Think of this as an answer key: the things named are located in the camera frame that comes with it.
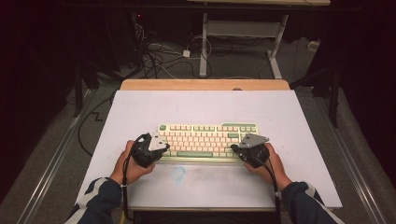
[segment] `wire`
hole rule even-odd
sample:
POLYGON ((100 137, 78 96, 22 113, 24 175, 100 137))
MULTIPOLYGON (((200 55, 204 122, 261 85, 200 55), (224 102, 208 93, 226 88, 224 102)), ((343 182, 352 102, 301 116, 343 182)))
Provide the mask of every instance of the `wire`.
POLYGON ((262 71, 262 70, 264 70, 266 67, 268 67, 268 65, 271 64, 271 61, 272 61, 274 58, 269 59, 269 61, 267 62, 267 64, 266 64, 265 66, 263 66, 262 69, 260 69, 260 70, 257 72, 257 74, 259 75, 259 79, 262 79, 262 78, 261 78, 261 75, 260 75, 260 71, 262 71))
POLYGON ((168 70, 166 70, 166 68, 162 67, 161 65, 160 65, 160 67, 161 67, 161 69, 163 69, 163 71, 165 71, 170 77, 172 77, 172 78, 174 78, 174 79, 178 79, 177 77, 174 77, 172 74, 170 74, 170 73, 168 72, 168 70))
POLYGON ((137 39, 139 39, 140 35, 142 35, 141 38, 140 38, 141 39, 140 40, 140 44, 138 46, 138 47, 140 47, 143 44, 143 39, 145 38, 145 30, 143 29, 143 27, 141 25, 139 25, 137 23, 135 24, 135 26, 140 28, 139 31, 138 31, 138 34, 137 34, 137 39))
POLYGON ((196 36, 195 38, 193 38, 193 39, 191 40, 190 44, 192 44, 192 41, 194 41, 194 40, 196 40, 196 39, 199 39, 199 38, 205 40, 206 43, 209 45, 209 52, 206 54, 206 57, 207 57, 207 56, 209 56, 210 53, 212 52, 212 45, 210 44, 209 40, 207 40, 206 38, 203 38, 202 36, 199 36, 199 35, 198 35, 198 36, 196 36))
POLYGON ((308 1, 306 1, 306 0, 304 0, 307 4, 309 4, 309 6, 311 6, 311 9, 313 9, 313 5, 312 5, 312 3, 310 3, 310 2, 308 2, 308 1))
POLYGON ((110 101, 110 104, 113 104, 113 99, 114 99, 114 95, 116 94, 117 91, 113 91, 113 93, 111 93, 111 96, 107 99, 105 99, 104 101, 102 101, 99 105, 97 105, 93 110, 91 110, 84 118, 84 120, 81 122, 81 124, 78 127, 78 142, 79 145, 81 146, 82 150, 84 150, 84 152, 89 155, 90 157, 92 156, 92 153, 85 148, 84 144, 82 143, 82 139, 81 139, 81 128, 82 125, 85 123, 85 121, 87 120, 87 118, 93 113, 93 111, 95 111, 97 108, 99 108, 99 106, 103 105, 105 102, 110 101))
POLYGON ((177 52, 175 49, 172 49, 172 48, 170 48, 170 47, 167 47, 167 46, 165 46, 165 45, 163 45, 163 44, 148 44, 149 46, 150 45, 154 45, 154 46, 161 46, 159 49, 156 49, 156 50, 154 50, 154 51, 159 51, 160 49, 162 49, 162 48, 166 48, 166 49, 171 49, 172 51, 160 51, 161 53, 171 53, 171 54, 177 54, 177 55, 182 55, 181 53, 179 53, 179 52, 177 52))
MULTIPOLYGON (((254 157, 254 156, 251 156, 251 155, 247 155, 247 156, 250 157, 250 158, 252 158, 252 159, 254 159, 254 160, 256 160, 259 164, 261 164, 261 165, 265 168, 265 170, 267 170, 268 174, 271 176, 271 179, 272 179, 272 181, 273 181, 273 186, 274 186, 274 192, 275 192, 276 212, 278 213, 279 218, 280 218, 280 200, 279 200, 279 194, 278 194, 278 190, 277 190, 277 183, 276 183, 275 174, 274 174, 274 173, 268 168, 268 166, 267 166, 263 161, 261 161, 259 158, 254 157)), ((268 159, 268 161, 270 162, 271 169, 274 170, 271 161, 270 161, 269 159, 268 159)))
POLYGON ((128 213, 128 190, 127 190, 127 177, 126 177, 126 173, 128 171, 128 165, 129 165, 129 161, 131 160, 131 157, 135 152, 135 146, 137 143, 139 143, 140 139, 142 139, 144 137, 144 134, 141 134, 139 137, 137 137, 134 140, 134 143, 131 146, 131 150, 129 151, 129 154, 127 156, 127 158, 125 159, 123 165, 122 165, 122 185, 121 185, 121 189, 122 189, 122 199, 123 199, 123 209, 124 209, 124 216, 126 218, 128 218, 129 220, 134 221, 133 218, 129 217, 129 213, 128 213))

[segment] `white stripe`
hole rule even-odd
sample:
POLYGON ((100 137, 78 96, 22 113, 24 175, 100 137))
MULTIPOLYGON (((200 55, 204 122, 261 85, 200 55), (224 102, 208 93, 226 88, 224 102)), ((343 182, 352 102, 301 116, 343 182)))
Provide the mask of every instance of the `white stripe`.
POLYGON ((84 195, 79 201, 78 201, 78 206, 79 209, 77 210, 77 212, 70 217, 65 224, 71 224, 71 223, 78 223, 79 220, 82 218, 82 216, 84 216, 85 211, 87 211, 87 203, 96 195, 98 195, 99 193, 99 188, 103 185, 103 183, 105 183, 107 181, 107 179, 105 178, 100 178, 98 179, 94 186, 93 186, 93 190, 84 195))
POLYGON ((305 191, 305 193, 306 193, 307 195, 309 195, 311 198, 313 198, 315 201, 317 201, 317 203, 320 204, 320 206, 322 207, 322 209, 323 209, 324 211, 326 211, 327 214, 329 214, 329 216, 330 216, 336 223, 344 224, 344 222, 343 222, 340 218, 338 218, 334 213, 332 213, 326 206, 324 206, 323 203, 320 203, 318 200, 316 200, 316 199, 314 198, 315 191, 316 191, 315 188, 314 188, 314 186, 312 186, 311 184, 306 183, 306 182, 305 182, 305 184, 308 185, 308 189, 305 191))

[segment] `desk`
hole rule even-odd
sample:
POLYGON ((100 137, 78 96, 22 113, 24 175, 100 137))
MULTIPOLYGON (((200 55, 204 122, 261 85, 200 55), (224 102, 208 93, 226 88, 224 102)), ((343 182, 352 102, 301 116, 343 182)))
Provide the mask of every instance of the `desk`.
MULTIPOLYGON (((255 5, 283 5, 283 6, 328 6, 330 0, 189 0, 193 2, 203 2, 206 5, 211 3, 227 4, 255 4, 255 5)), ((282 78, 276 62, 276 53, 279 49, 282 35, 286 28, 289 15, 283 15, 280 22, 255 22, 255 21, 210 21, 207 13, 204 13, 202 31, 202 53, 200 61, 200 77, 206 77, 207 50, 206 42, 208 35, 228 35, 228 36, 251 36, 251 37, 273 37, 275 44, 272 50, 267 51, 267 56, 274 78, 282 78)))
MULTIPOLYGON (((256 122, 259 132, 270 137, 290 178, 310 182, 321 193, 326 206, 340 208, 340 199, 298 99, 282 83, 286 84, 283 80, 124 81, 113 101, 78 199, 92 180, 111 174, 127 140, 154 131, 159 123, 233 120, 256 122), (175 83, 184 91, 174 91, 175 83), (275 86, 280 86, 280 90, 275 91, 275 86), (224 91, 235 87, 245 90, 224 91)), ((250 174, 242 163, 199 166, 158 161, 152 174, 128 188, 128 196, 134 210, 275 210, 272 186, 250 174)))

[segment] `cream keyboard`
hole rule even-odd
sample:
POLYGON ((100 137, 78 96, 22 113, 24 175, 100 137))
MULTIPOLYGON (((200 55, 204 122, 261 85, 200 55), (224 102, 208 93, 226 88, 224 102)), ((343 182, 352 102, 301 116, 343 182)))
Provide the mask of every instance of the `cream keyboard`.
POLYGON ((160 161, 242 162, 231 145, 239 145, 248 133, 259 134, 257 125, 162 124, 158 134, 170 148, 160 161))

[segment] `sleeve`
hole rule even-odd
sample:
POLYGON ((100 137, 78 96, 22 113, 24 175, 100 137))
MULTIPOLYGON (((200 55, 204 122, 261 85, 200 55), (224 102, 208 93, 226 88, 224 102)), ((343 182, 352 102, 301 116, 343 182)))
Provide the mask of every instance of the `sleeve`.
POLYGON ((293 182, 282 191, 282 202, 292 223, 344 223, 326 208, 316 189, 306 182, 293 182))
POLYGON ((113 223, 111 211, 120 206, 120 199, 117 182, 110 178, 93 180, 65 223, 113 223))

